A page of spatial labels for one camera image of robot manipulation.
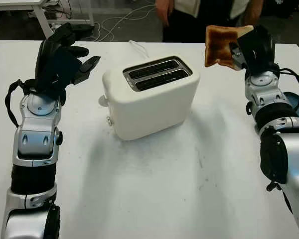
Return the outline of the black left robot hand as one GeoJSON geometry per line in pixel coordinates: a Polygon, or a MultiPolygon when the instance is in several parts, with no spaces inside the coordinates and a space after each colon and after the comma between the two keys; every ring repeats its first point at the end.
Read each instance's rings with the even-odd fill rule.
{"type": "Polygon", "coordinates": [[[76,85],[89,78],[100,57],[92,56],[85,62],[80,61],[80,58],[88,56],[89,50],[74,46],[74,43],[92,33],[90,25],[65,23],[41,43],[35,68],[36,91],[57,98],[68,85],[76,85]]]}

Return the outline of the person's right hand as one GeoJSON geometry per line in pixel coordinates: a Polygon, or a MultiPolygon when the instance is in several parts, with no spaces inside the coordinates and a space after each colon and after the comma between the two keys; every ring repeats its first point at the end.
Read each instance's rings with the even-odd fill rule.
{"type": "Polygon", "coordinates": [[[173,0],[155,0],[155,8],[158,18],[162,21],[163,26],[169,26],[168,17],[173,12],[173,0]]]}

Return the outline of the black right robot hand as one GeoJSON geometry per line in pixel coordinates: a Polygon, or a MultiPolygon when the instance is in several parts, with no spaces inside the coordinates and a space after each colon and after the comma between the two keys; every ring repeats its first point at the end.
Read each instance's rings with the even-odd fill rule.
{"type": "Polygon", "coordinates": [[[236,43],[229,43],[229,46],[233,64],[239,70],[246,69],[253,76],[277,69],[273,38],[262,25],[240,36],[236,43]]]}

